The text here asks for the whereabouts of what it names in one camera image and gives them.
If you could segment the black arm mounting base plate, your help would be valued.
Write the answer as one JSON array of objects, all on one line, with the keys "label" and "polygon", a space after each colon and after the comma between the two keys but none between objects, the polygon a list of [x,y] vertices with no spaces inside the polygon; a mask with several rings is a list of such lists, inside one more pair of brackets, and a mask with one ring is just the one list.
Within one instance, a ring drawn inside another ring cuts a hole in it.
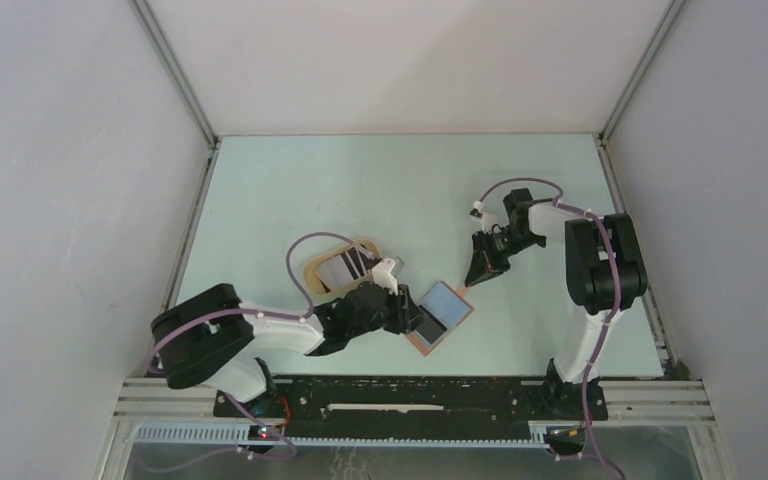
[{"label": "black arm mounting base plate", "polygon": [[218,418],[286,420],[310,440],[532,440],[539,422],[605,421],[597,382],[583,393],[541,377],[283,375],[263,397],[234,406],[219,392]]}]

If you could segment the beige oval card tray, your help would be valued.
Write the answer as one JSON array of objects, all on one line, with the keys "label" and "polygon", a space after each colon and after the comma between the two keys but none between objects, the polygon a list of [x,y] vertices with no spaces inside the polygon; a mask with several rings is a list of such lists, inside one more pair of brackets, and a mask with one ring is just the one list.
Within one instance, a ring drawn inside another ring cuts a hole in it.
[{"label": "beige oval card tray", "polygon": [[368,238],[346,244],[309,260],[302,269],[303,284],[314,296],[343,295],[372,279],[371,269],[382,258]]}]

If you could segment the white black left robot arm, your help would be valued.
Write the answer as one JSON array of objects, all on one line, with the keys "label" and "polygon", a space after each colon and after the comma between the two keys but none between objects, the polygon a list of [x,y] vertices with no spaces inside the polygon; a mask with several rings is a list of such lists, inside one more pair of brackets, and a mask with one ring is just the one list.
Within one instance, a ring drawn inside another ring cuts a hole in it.
[{"label": "white black left robot arm", "polygon": [[157,316],[150,331],[153,353],[169,388],[207,385],[231,395],[250,415],[259,417],[276,403],[272,377],[260,353],[328,356],[379,330],[407,335],[428,317],[405,285],[390,292],[363,282],[305,315],[246,303],[232,285],[221,283]]}]

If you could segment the pink leather card holder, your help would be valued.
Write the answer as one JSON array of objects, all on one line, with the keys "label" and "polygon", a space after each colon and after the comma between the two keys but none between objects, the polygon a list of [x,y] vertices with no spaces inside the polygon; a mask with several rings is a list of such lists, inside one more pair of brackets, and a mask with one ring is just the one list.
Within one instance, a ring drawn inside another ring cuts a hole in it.
[{"label": "pink leather card holder", "polygon": [[406,336],[409,342],[423,356],[429,356],[437,349],[474,311],[474,307],[445,282],[437,282],[432,286],[420,300],[418,306],[425,312],[433,315],[447,328],[447,332],[442,339],[432,346],[420,340],[414,331]]}]

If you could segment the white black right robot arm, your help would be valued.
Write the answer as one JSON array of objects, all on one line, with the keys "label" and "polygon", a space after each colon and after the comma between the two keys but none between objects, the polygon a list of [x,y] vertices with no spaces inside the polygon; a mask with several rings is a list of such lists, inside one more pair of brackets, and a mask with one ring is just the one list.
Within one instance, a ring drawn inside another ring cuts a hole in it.
[{"label": "white black right robot arm", "polygon": [[545,411],[566,418],[582,403],[576,385],[597,377],[597,365],[614,323],[648,289],[648,275],[635,227],[627,214],[598,216],[554,199],[537,200],[526,189],[503,199],[508,222],[476,200],[469,212],[479,228],[471,236],[467,288],[511,268],[510,259],[532,246],[553,241],[564,247],[565,280],[574,304],[566,337],[551,360],[548,376],[557,379],[541,392]]}]

